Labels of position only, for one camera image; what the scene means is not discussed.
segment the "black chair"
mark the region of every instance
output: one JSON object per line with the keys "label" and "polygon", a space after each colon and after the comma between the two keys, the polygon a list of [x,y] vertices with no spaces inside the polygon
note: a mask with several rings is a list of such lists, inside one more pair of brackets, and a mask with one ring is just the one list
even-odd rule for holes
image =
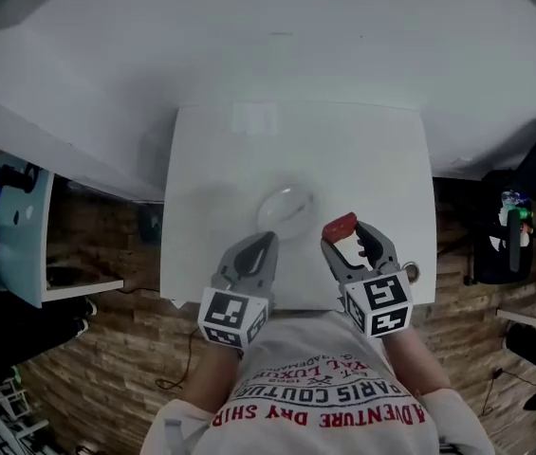
{"label": "black chair", "polygon": [[[521,247],[522,223],[532,228],[531,218],[521,221],[519,210],[512,209],[508,212],[507,225],[501,226],[499,213],[504,191],[517,191],[536,201],[536,143],[516,170],[492,171],[480,182],[445,180],[442,186],[443,200],[453,205],[469,232],[440,251],[438,256],[470,242],[469,264],[473,277],[467,276],[465,284],[502,284],[526,279],[533,260],[536,228],[529,235],[528,246]],[[523,208],[531,210],[530,203],[524,204]],[[495,249],[490,237],[503,240],[499,250]]]}

